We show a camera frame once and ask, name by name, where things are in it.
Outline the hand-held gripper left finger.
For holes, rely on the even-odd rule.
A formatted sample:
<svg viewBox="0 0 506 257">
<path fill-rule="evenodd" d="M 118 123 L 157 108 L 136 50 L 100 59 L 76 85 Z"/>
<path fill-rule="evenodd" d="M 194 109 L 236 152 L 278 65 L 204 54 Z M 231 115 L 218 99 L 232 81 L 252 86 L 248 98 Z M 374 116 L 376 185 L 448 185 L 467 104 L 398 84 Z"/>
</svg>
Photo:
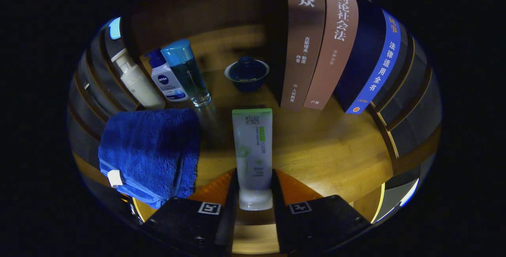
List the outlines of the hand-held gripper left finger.
<svg viewBox="0 0 506 257">
<path fill-rule="evenodd" d="M 196 198 L 171 198 L 141 231 L 182 255 L 231 255 L 238 190 L 237 169 L 232 169 Z"/>
</svg>

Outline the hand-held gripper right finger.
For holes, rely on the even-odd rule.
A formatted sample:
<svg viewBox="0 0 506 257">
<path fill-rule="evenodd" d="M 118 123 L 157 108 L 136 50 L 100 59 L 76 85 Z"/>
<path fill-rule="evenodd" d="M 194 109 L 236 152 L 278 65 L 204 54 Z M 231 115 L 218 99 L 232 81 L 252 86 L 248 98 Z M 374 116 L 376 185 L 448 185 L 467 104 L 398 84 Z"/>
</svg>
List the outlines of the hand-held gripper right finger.
<svg viewBox="0 0 506 257">
<path fill-rule="evenodd" d="M 272 201 L 279 251 L 285 255 L 328 255 L 365 233 L 371 223 L 338 195 L 316 198 L 282 171 L 272 171 Z"/>
</svg>

